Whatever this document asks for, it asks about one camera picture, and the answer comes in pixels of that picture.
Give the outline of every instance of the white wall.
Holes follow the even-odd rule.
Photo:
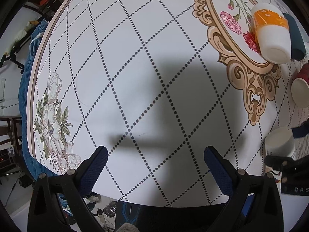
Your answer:
[[[0,39],[0,57],[2,57],[7,47],[13,42],[18,31],[24,29],[29,21],[35,21],[39,17],[40,15],[38,13],[27,8],[21,8],[18,11]],[[17,54],[16,60],[22,64],[27,59],[29,44],[30,41]],[[0,68],[0,78],[6,79],[4,88],[5,101],[3,106],[6,107],[18,103],[18,89],[21,79],[20,69],[11,61],[6,61],[2,68]],[[20,114],[18,105],[3,109],[3,114],[4,116],[18,116]]]

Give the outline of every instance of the dotted diamond pattern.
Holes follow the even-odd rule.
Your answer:
[[[290,94],[292,74],[300,70],[291,62],[281,66],[276,99],[251,126],[242,91],[229,84],[225,66],[209,62],[217,52],[206,41],[207,27],[192,16],[192,4],[71,0],[53,29],[35,98],[43,97],[50,74],[59,73],[58,99],[69,107],[73,150],[82,159],[99,145],[109,150],[95,192],[166,207],[225,202],[204,148],[214,145],[236,168],[262,175],[266,135],[308,118]],[[36,135],[35,142],[40,163],[52,170]]]

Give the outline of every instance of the patterned tablecloth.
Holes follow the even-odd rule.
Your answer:
[[[152,206],[225,202],[205,147],[262,175],[266,135],[308,118],[290,91],[301,62],[278,66],[259,54],[257,2],[283,8],[276,0],[66,0],[33,64],[32,156],[63,174],[104,145],[97,193]]]

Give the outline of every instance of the pink carnation print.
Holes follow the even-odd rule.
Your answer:
[[[239,19],[239,15],[232,17],[229,13],[222,11],[220,13],[220,17],[224,24],[233,32],[237,33],[238,35],[241,34],[241,27],[240,24],[237,22]]]

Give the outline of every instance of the cable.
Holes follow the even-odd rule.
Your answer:
[[[276,176],[279,176],[280,173],[281,173],[281,171],[280,171],[279,173],[275,173],[273,170],[270,170],[270,172],[273,173],[273,174],[276,175]]]
[[[18,182],[18,179],[19,179],[19,177],[21,176],[22,173],[23,173],[23,172],[21,172],[20,175],[17,177],[17,180],[15,181],[15,184],[14,184],[13,187],[12,187],[12,190],[11,190],[11,192],[10,192],[10,194],[9,194],[9,197],[7,197],[7,202],[9,201],[9,198],[10,198],[10,196],[11,196],[11,193],[13,192],[13,190],[14,190],[14,188],[15,188],[15,186],[16,186],[16,183]]]
[[[17,105],[17,104],[12,104],[12,105],[9,105],[9,106],[1,106],[1,109],[5,109],[5,108],[9,108],[9,107],[11,107],[11,106],[13,106],[13,105]]]

